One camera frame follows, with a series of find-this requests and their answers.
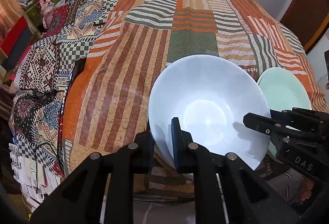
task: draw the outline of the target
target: bowl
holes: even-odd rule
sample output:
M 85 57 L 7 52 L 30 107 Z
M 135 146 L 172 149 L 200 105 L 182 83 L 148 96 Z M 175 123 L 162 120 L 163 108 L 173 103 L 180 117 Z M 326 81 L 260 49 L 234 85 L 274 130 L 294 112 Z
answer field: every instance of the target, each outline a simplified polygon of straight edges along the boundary
M 252 77 L 220 57 L 191 55 L 170 64 L 152 88 L 148 118 L 163 158 L 173 167 L 171 120 L 212 153 L 236 153 L 256 169 L 270 137 L 248 129 L 245 114 L 270 117 L 265 97 Z

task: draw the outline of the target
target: pink rabbit toy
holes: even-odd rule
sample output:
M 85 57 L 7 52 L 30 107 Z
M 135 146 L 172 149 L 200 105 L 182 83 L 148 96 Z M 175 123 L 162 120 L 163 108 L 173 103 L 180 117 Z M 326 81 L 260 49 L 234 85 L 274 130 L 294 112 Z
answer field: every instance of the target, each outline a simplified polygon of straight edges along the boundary
M 53 19 L 55 5 L 51 0 L 46 0 L 46 2 L 40 0 L 39 3 L 41 5 L 41 14 L 43 15 L 43 27 L 48 28 L 51 20 Z

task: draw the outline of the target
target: metal screw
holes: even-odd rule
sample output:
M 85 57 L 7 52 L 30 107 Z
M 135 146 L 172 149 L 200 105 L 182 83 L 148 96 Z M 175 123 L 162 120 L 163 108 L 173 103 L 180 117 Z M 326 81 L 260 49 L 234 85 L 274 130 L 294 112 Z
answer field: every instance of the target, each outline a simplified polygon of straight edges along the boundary
M 134 150 L 138 147 L 138 144 L 135 142 L 132 142 L 131 144 L 128 144 L 128 148 L 131 150 Z
M 228 153 L 227 158 L 233 161 L 237 159 L 237 155 L 235 153 Z
M 94 152 L 90 155 L 90 159 L 96 160 L 96 159 L 100 158 L 100 156 L 101 156 L 100 153 Z
M 196 144 L 195 142 L 192 142 L 192 143 L 189 144 L 189 148 L 192 149 L 192 150 L 195 150 L 198 147 L 199 147 L 198 144 Z

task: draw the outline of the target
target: brown door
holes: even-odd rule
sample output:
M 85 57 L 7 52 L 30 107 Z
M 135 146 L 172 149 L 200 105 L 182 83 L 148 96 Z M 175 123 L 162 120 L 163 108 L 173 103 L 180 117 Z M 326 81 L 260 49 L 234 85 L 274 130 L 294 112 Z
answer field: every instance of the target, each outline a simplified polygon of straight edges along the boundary
M 329 26 L 329 0 L 292 0 L 280 22 L 309 52 Z

